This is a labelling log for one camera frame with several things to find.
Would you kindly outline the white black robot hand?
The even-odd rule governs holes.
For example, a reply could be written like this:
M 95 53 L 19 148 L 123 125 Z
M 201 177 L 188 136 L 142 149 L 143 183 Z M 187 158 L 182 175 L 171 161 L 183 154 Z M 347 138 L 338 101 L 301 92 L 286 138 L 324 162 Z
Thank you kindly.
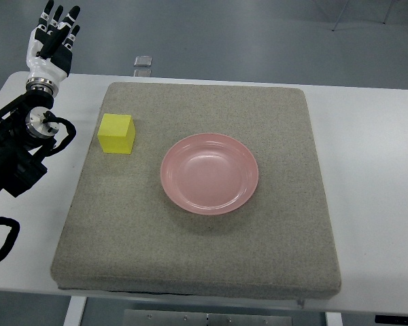
M 71 71 L 72 48 L 80 31 L 76 20 L 81 8 L 76 5 L 64 14 L 63 6 L 53 7 L 54 2 L 48 1 L 29 37 L 28 89 L 40 85 L 58 88 Z

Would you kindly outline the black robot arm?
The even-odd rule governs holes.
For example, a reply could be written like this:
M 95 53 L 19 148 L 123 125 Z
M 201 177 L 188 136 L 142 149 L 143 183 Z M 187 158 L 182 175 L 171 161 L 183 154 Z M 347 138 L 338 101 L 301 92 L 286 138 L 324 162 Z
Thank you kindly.
M 48 171 L 43 160 L 64 150 L 75 126 L 51 112 L 56 85 L 32 77 L 27 91 L 0 109 L 0 192 L 18 197 Z

